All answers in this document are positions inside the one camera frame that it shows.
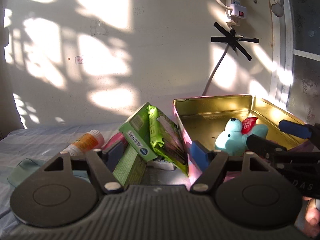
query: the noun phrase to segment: blue striped bed sheet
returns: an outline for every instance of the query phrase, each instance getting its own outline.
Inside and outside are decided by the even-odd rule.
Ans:
[[[0,141],[0,239],[18,225],[10,210],[14,190],[7,180],[12,169],[26,158],[47,161],[84,133],[96,129],[105,142],[118,132],[121,123],[22,129]]]

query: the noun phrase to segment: sticker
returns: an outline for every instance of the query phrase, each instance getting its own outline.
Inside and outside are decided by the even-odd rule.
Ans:
[[[147,154],[148,154],[148,150],[145,149],[145,148],[142,148],[142,149],[140,150],[140,152],[141,152],[142,155],[147,155]]]
[[[127,135],[129,135],[130,139],[134,142],[136,146],[138,146],[140,149],[142,148],[142,143],[135,137],[132,131],[128,131]]]
[[[83,63],[85,63],[85,60],[84,60],[84,57],[83,57],[83,56],[77,56],[77,57],[75,58],[75,60],[76,60],[76,64],[83,64]]]

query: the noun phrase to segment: green box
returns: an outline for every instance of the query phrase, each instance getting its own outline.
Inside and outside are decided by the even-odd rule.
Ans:
[[[151,146],[165,160],[188,175],[188,156],[185,153],[177,125],[155,106],[148,106]]]
[[[128,120],[119,128],[130,145],[139,153],[145,162],[158,157],[150,145],[149,112],[147,102],[141,106]]]
[[[140,184],[146,165],[136,150],[131,145],[128,145],[113,171],[113,175],[123,187],[127,187],[130,184]]]

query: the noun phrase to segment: light blue teddy bear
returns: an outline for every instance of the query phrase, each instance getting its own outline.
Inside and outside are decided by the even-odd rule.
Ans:
[[[265,124],[256,124],[248,134],[242,134],[242,122],[239,119],[231,118],[225,130],[219,134],[215,142],[215,149],[222,150],[230,156],[241,156],[247,150],[248,136],[255,134],[266,138],[268,127]]]

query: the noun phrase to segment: hand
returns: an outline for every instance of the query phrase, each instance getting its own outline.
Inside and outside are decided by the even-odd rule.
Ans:
[[[315,238],[320,232],[320,211],[316,208],[316,200],[310,197],[303,197],[304,200],[309,200],[306,210],[306,222],[303,232],[308,237]]]

